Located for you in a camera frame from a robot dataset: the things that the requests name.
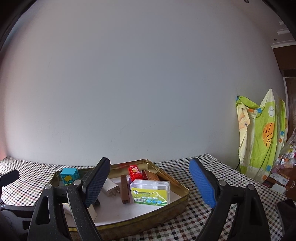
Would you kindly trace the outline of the teal toy brick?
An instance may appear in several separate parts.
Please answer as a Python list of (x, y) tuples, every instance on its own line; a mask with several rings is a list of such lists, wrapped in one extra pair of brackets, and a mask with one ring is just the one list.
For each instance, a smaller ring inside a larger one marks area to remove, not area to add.
[(65, 186), (70, 185), (75, 180), (80, 179), (79, 171), (76, 168), (63, 168), (60, 177)]

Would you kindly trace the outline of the white power adapter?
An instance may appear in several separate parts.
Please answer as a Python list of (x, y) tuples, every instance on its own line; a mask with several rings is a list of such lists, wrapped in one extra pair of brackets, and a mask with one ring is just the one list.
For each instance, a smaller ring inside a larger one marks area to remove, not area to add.
[(119, 194), (120, 188), (116, 183), (114, 183), (112, 180), (107, 178), (102, 187), (102, 191), (107, 197), (111, 197)]

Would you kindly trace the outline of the brown harmonica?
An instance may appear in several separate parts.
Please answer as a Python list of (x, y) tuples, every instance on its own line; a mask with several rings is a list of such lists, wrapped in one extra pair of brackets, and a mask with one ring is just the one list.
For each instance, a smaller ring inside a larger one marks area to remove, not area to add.
[(128, 183), (126, 180), (126, 175), (120, 176), (120, 194), (121, 194), (121, 201), (123, 204), (130, 203), (130, 195), (129, 195)]

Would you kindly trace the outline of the red toy brick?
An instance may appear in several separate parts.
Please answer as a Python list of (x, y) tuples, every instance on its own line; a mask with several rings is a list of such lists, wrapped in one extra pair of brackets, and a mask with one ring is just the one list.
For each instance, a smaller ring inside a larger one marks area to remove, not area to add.
[(144, 180), (144, 175), (141, 173), (137, 165), (130, 165), (128, 167), (128, 172), (132, 182), (134, 180)]

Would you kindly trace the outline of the clear floss pick box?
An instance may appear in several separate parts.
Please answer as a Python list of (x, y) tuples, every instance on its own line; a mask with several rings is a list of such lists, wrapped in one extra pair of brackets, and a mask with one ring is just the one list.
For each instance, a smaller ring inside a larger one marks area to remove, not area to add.
[(132, 200), (137, 204), (166, 206), (170, 203), (171, 184), (169, 181), (135, 179), (130, 184)]

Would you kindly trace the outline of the rose gold compact case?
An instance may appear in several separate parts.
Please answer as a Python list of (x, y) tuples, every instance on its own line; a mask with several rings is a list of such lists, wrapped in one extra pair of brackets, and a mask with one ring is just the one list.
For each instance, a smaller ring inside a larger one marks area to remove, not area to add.
[(150, 181), (159, 181), (159, 177), (157, 174), (155, 173), (152, 173), (151, 171), (148, 171), (148, 170), (143, 170), (142, 171), (142, 174), (144, 176), (144, 178), (146, 180), (150, 180)]

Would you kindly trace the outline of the white cork-top small box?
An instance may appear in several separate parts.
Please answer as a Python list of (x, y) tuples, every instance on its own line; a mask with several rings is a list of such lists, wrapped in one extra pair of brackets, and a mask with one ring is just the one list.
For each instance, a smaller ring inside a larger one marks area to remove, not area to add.
[[(68, 227), (75, 227), (73, 214), (72, 214), (72, 211), (70, 210), (69, 204), (63, 203), (63, 209), (64, 209), (66, 221), (67, 221), (67, 226)], [(92, 221), (95, 221), (95, 218), (97, 217), (97, 213), (94, 209), (94, 206), (90, 205), (87, 210), (91, 216)]]

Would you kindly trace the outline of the cluttered side table items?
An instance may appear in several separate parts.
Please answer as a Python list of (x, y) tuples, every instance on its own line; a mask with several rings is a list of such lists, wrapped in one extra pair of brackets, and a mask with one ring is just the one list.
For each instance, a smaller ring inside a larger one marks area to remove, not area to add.
[(295, 187), (295, 128), (263, 184), (282, 195)]

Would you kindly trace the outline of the gold metal tin tray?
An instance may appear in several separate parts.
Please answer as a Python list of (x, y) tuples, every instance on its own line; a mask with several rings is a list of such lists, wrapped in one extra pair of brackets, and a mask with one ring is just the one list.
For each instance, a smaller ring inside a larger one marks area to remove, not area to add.
[(148, 159), (111, 165), (108, 178), (119, 185), (120, 176), (128, 175), (130, 165), (137, 165), (140, 170), (148, 170), (157, 174), (161, 180), (169, 181), (170, 203), (166, 206), (137, 204), (133, 201), (123, 204), (119, 194), (108, 197), (100, 192), (100, 205), (95, 206), (92, 212), (96, 212), (94, 224), (104, 240), (143, 232), (171, 220), (187, 208), (189, 189)]

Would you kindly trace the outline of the green patterned hanging cloth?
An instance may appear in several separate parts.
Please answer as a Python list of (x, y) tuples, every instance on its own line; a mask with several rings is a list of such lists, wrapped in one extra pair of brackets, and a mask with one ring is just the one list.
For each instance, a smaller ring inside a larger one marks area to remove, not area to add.
[(236, 99), (241, 173), (263, 183), (287, 140), (285, 102), (272, 89), (261, 104), (239, 96)]

